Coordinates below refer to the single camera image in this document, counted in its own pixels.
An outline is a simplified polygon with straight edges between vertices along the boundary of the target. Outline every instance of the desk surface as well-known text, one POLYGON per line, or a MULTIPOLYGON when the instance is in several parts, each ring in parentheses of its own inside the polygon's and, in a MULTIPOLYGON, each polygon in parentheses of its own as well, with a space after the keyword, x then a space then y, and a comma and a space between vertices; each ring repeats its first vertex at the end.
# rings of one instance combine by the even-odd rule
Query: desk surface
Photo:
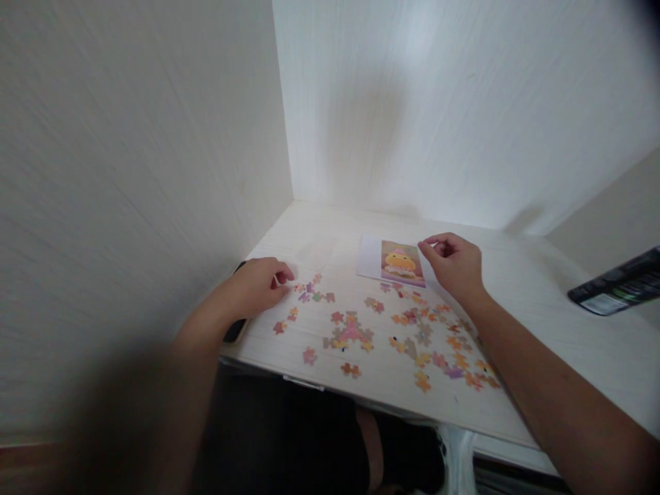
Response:
MULTIPOLYGON (((241 343, 223 348, 222 354, 538 448, 503 391, 490 387, 473 390, 461 380, 448 379, 431 364, 423 371, 430 378, 432 389, 423 393, 415 386, 413 373, 418 368, 412 359, 398 353, 390 341, 391 336, 403 340, 417 330, 403 328, 391 320, 406 305, 409 308, 410 301, 382 292, 378 280, 355 274, 363 234, 415 243, 445 231, 456 232, 480 246, 485 286, 502 306, 631 417, 660 437, 660 331, 633 311, 603 318, 576 307, 565 292, 588 276, 542 237, 511 236, 465 225, 295 201, 249 257, 276 256, 286 261, 297 275, 294 284, 309 282, 314 274, 321 273, 322 282, 317 289, 324 294, 332 292, 335 302, 302 303, 300 294, 292 292, 277 308, 253 320, 241 343), (383 314, 376 314, 364 304, 369 296, 384 303, 383 314), (293 307, 298 308, 296 321, 287 321, 293 307), (331 346, 324 349, 323 339, 332 339, 336 327, 330 321, 335 311, 344 316, 346 311, 357 311, 362 328, 373 331, 371 352, 365 352, 359 343, 345 351, 331 346), (288 323, 284 333, 274 332, 278 321, 288 323), (318 356, 313 366, 303 362, 307 347, 314 348, 318 356), (358 365, 361 376, 354 379, 352 374, 345 375, 341 366, 346 362, 358 365)), ((452 307, 452 317, 464 318, 462 309, 439 286, 429 289, 423 297, 430 305, 435 304, 436 298, 446 301, 452 307)), ((446 346, 446 335, 439 330, 434 333, 439 338, 435 343, 446 346)), ((419 352, 438 349, 434 345, 418 348, 419 352)))

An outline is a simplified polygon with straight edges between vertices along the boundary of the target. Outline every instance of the black phone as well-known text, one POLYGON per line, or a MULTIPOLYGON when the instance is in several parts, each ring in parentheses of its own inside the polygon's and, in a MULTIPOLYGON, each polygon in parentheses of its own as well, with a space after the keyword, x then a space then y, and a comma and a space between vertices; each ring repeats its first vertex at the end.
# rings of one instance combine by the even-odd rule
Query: black phone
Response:
MULTIPOLYGON (((236 273, 243 265, 245 265, 245 261, 241 261, 241 264, 236 267, 234 273, 236 273)), ((225 344, 236 344, 243 335, 243 330, 245 330, 245 327, 247 325, 248 325, 247 320, 238 320, 234 322, 232 326, 229 327, 229 330, 227 330, 227 333, 225 334, 225 338, 222 341, 225 344)))

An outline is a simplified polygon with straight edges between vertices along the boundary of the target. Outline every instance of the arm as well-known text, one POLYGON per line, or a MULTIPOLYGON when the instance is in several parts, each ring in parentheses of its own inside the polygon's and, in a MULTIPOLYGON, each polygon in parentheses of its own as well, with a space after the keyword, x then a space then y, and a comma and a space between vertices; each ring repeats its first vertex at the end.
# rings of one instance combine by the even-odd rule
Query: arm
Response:
POLYGON ((191 313, 172 347, 173 360, 182 370, 173 428, 159 451, 159 487, 156 493, 186 493, 206 424, 220 346, 229 326, 273 307, 289 291, 294 275, 275 258, 249 260, 216 287, 191 313))
POLYGON ((486 292, 481 251, 455 234, 419 243, 472 319, 540 447, 576 494, 652 493, 660 443, 486 292))

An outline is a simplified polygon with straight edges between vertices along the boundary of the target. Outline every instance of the forearm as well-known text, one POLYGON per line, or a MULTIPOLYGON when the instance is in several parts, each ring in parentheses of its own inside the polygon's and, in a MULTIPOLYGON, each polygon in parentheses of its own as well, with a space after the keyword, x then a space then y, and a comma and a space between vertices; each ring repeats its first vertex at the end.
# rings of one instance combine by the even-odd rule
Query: forearm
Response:
POLYGON ((575 493, 650 489, 659 444, 487 294, 461 305, 541 448, 575 493))
POLYGON ((182 386, 173 405, 176 416, 173 428, 165 439, 167 445, 161 469, 163 493, 187 493, 201 437, 204 433, 211 394, 218 368, 219 350, 231 316, 216 311, 219 316, 196 309, 172 345, 175 366, 181 371, 182 386))

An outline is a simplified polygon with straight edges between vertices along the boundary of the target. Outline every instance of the lap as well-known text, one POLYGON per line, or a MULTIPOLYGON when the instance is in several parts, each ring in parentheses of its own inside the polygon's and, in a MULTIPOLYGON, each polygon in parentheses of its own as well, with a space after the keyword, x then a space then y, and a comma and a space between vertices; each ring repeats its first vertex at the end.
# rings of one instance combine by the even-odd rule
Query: lap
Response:
POLYGON ((194 493, 366 493, 352 400, 278 378, 219 376, 194 493))

